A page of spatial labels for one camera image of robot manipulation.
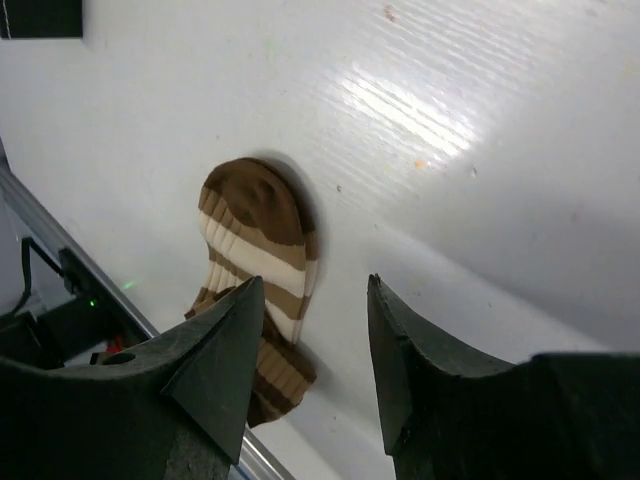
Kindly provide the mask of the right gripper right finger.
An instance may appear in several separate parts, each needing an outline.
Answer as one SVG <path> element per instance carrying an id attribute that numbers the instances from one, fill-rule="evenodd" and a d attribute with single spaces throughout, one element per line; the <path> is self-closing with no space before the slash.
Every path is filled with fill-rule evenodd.
<path id="1" fill-rule="evenodd" d="M 378 276 L 368 335 L 385 453 L 399 479 L 635 479 L 639 357 L 511 364 L 414 312 Z"/>

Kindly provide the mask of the brown striped sock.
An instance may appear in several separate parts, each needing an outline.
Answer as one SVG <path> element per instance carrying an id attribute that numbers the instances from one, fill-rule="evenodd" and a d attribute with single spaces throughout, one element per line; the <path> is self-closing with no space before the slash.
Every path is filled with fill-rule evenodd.
<path id="1" fill-rule="evenodd" d="M 264 321 L 247 424 L 276 421 L 301 403 L 316 380 L 312 362 L 296 347 L 317 278 L 313 214 L 274 166 L 244 157 L 209 173 L 198 225 L 209 270 L 185 316 L 195 317 L 250 278 L 262 279 Z"/>

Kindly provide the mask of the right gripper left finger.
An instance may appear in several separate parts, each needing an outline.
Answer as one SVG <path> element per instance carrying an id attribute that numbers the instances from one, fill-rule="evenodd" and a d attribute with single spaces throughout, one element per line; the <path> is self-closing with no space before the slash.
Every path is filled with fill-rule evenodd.
<path id="1" fill-rule="evenodd" d="M 225 479 L 264 318 L 260 278 L 98 365 L 1 362 L 5 479 Z"/>

